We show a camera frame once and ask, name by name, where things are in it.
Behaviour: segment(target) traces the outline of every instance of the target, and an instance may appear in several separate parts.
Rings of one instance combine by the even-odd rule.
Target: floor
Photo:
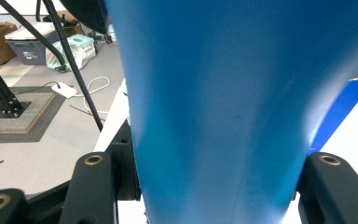
[[[108,77],[110,85],[91,95],[98,110],[108,110],[123,79],[117,47],[104,43],[97,46],[98,55],[81,70],[86,84],[96,77]],[[9,86],[42,86],[50,81],[73,85],[80,92],[72,72],[61,74],[46,66],[22,65],[14,59],[0,68]],[[97,80],[92,90],[105,84]],[[0,144],[0,189],[22,189],[36,194],[51,189],[71,178],[76,160],[91,152],[100,134],[92,116],[81,110],[83,98],[65,100],[38,143]]]

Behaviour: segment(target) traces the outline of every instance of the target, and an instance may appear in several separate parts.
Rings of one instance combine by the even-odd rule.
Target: blue panel
[[[358,74],[358,1],[106,4],[150,223],[279,222]]]
[[[328,110],[324,121],[319,127],[310,147],[309,154],[320,151],[330,139],[342,121],[349,115],[358,103],[358,80],[348,83]]]

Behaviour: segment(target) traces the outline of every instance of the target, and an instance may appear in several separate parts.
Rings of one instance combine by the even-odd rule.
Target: white cable
[[[87,91],[90,89],[90,86],[91,86],[92,82],[94,82],[95,80],[101,79],[101,78],[106,79],[107,83],[106,83],[104,86],[101,86],[100,88],[98,88],[98,89],[96,89],[96,90],[89,91],[89,94],[93,94],[94,92],[100,91],[100,90],[102,90],[103,88],[106,88],[107,86],[109,86],[109,84],[110,84],[109,78],[107,78],[107,77],[96,77],[96,78],[94,78],[94,79],[89,83],[89,85],[87,86]],[[89,113],[91,113],[89,107],[88,107],[87,104],[86,104],[86,97],[84,97],[83,94],[74,95],[74,97],[81,97],[81,96],[83,96],[83,105],[84,105],[84,107],[86,107],[86,109],[89,111]],[[107,113],[109,113],[108,111],[99,111],[99,110],[97,110],[97,112],[98,112],[98,113],[101,113],[101,114],[107,114]]]

